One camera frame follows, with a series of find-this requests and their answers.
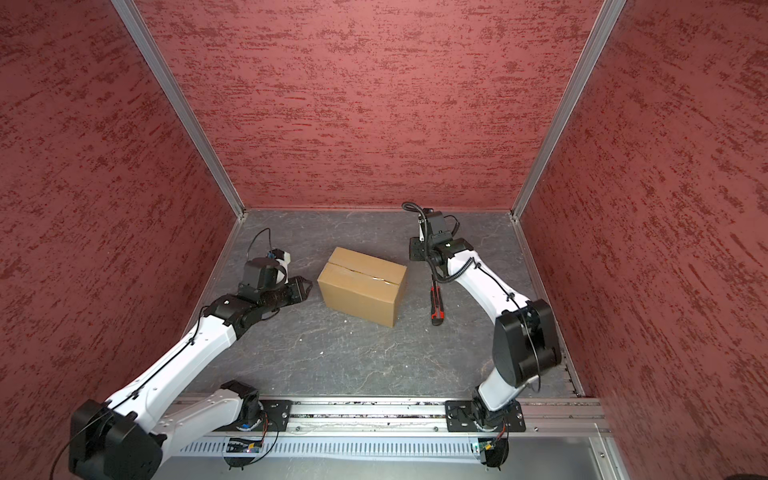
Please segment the red handled box cutter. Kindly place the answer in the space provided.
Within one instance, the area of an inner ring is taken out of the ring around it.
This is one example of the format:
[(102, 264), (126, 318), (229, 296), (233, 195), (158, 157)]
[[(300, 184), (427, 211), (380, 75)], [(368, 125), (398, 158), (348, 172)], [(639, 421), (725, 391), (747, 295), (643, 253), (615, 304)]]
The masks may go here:
[(439, 284), (436, 281), (432, 282), (430, 288), (430, 301), (431, 301), (431, 313), (430, 320), (433, 326), (440, 326), (445, 319), (445, 311), (443, 306), (442, 294)]

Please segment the brown cardboard express box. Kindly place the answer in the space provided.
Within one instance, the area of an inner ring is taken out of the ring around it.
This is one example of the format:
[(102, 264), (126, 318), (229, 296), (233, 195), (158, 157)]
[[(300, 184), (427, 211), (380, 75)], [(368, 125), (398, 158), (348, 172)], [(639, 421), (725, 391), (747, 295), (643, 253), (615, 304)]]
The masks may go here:
[(406, 272), (404, 265), (336, 247), (317, 283), (328, 308), (393, 328)]

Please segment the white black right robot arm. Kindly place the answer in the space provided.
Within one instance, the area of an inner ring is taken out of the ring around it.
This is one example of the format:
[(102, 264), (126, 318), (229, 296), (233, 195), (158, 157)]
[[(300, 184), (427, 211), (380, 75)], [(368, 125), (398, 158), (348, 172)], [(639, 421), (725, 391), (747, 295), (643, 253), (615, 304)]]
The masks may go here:
[(495, 274), (458, 236), (459, 221), (449, 227), (442, 212), (414, 202), (403, 203), (402, 209), (418, 218), (419, 235), (409, 241), (409, 259), (426, 263), (431, 272), (432, 324), (443, 321), (440, 287), (450, 283), (463, 287), (492, 321), (493, 369), (473, 394), (470, 418), (482, 430), (499, 432), (517, 397), (529, 387), (540, 390), (543, 374), (562, 361), (552, 308)]

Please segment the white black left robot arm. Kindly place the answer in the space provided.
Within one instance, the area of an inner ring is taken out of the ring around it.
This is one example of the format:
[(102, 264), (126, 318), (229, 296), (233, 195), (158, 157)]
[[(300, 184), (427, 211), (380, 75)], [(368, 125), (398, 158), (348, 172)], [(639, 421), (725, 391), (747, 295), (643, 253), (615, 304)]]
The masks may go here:
[(236, 294), (203, 307), (194, 327), (157, 362), (106, 401), (88, 400), (71, 417), (64, 451), (81, 479), (150, 479), (161, 465), (202, 436), (225, 426), (270, 430), (256, 388), (237, 380), (176, 413), (169, 407), (217, 356), (259, 322), (307, 299), (311, 281), (289, 276), (281, 249), (249, 259)]

